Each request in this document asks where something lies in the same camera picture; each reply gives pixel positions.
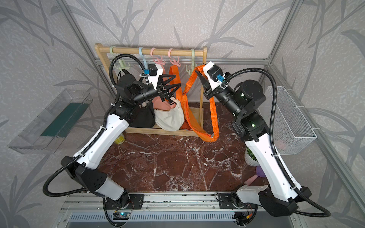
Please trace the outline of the dark orange crossbody bag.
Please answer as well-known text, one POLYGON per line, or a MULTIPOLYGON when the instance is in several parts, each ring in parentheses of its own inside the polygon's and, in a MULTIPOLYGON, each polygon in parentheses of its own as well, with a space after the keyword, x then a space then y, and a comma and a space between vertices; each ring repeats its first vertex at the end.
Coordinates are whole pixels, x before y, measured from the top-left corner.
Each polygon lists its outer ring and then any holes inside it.
MULTIPOLYGON (((180 84, 181 83, 181 80, 180 80, 180 75, 179 75, 179 69, 177 66, 175 65, 172 65, 169 69, 169 74, 170 75, 176 75, 175 79, 172 80, 171 84, 180 84)), ((182 94, 182 88, 179 87, 177 89, 177 91, 175 92, 175 96, 176 98, 180 101, 181 103, 181 106, 182 106, 182 109, 183 109, 183 114, 184 114, 184 123, 183 125, 180 127, 181 130, 191 130, 191 125, 190 125, 190 122, 187 121, 186 119, 186 115, 188 114, 190 116, 191 114, 191 110, 190 109, 187 109, 188 107, 188 103, 184 103, 183 102, 183 94, 182 94)))

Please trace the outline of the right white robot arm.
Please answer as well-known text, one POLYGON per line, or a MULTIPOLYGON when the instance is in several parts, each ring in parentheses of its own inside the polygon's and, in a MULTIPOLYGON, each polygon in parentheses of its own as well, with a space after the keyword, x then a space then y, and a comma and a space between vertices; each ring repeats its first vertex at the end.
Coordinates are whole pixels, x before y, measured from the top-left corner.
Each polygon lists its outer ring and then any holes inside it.
POLYGON ((235 117, 232 123, 234 132, 253 152, 269 181, 265 186, 238 186, 231 191, 232 205, 241 209, 246 204, 254 204, 256 207, 261 206, 274 217, 289 216, 293 213, 314 218, 330 217, 329 210, 310 199, 310 189, 296 181, 277 152, 273 133, 278 90, 273 75, 255 67, 233 74, 224 74, 215 64, 206 65, 206 68, 207 70, 194 70, 202 83, 205 97, 217 99, 235 117), (257 108, 266 100, 258 81, 244 81, 238 89, 228 86, 233 78, 251 72, 265 75, 272 84, 271 116, 268 123, 257 112, 257 108))

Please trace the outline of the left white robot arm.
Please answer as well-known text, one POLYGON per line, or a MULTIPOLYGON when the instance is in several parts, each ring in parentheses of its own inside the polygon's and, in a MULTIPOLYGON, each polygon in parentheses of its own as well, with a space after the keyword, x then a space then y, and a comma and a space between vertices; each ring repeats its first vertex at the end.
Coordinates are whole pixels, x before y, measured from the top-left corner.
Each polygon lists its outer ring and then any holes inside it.
POLYGON ((116 56, 109 65, 111 83, 117 90, 114 103, 106 111, 103 124, 95 135, 74 156, 66 156, 62 167, 55 171, 44 183, 43 193, 48 197, 62 197, 80 192, 91 192, 102 197, 104 201, 113 201, 119 207, 126 207, 130 202, 128 191, 98 171, 103 156, 121 133, 132 124, 142 111, 142 103, 151 102, 155 97, 173 104, 172 96, 181 87, 172 84, 176 75, 166 75, 160 64, 145 64, 131 54, 116 56), (141 67, 140 80, 128 73, 114 77, 114 66, 123 58, 133 59, 141 67), (80 189, 53 193, 48 187, 63 171, 79 183, 80 189))

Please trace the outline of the bright orange crossbody bag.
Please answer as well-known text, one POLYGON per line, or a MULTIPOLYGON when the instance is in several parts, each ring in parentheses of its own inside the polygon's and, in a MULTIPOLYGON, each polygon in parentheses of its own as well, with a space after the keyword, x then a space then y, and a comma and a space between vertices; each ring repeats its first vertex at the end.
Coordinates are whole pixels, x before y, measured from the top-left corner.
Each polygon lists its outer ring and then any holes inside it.
POLYGON ((181 101, 181 105, 182 105, 182 109, 184 112, 184 117, 186 119, 186 121, 188 122, 189 126, 191 127, 191 129, 196 133, 196 135, 198 137, 200 137, 203 141, 205 142, 215 142, 217 141, 218 137, 220 136, 219 134, 219 125, 218 125, 218 115, 217 115, 217 111, 216 111, 216 105, 215 105, 215 100, 214 98, 210 98, 209 102, 210 102, 210 114, 211 114, 211 121, 212 121, 212 127, 213 127, 213 134, 208 134, 204 129, 203 129, 203 109, 202 109, 202 96, 203 96, 203 89, 201 88, 201 101, 200 101, 200 112, 199 112, 199 120, 201 123, 199 123, 194 114, 192 113, 189 104, 188 104, 188 97, 187 94, 190 91, 191 87, 194 85, 194 82, 196 81, 196 79, 198 78, 198 76, 202 75, 203 79, 206 79, 206 76, 203 72, 203 67, 204 65, 200 65, 197 66, 194 69, 194 72, 191 74, 189 80, 186 83, 184 92, 182 93, 182 101, 181 101))

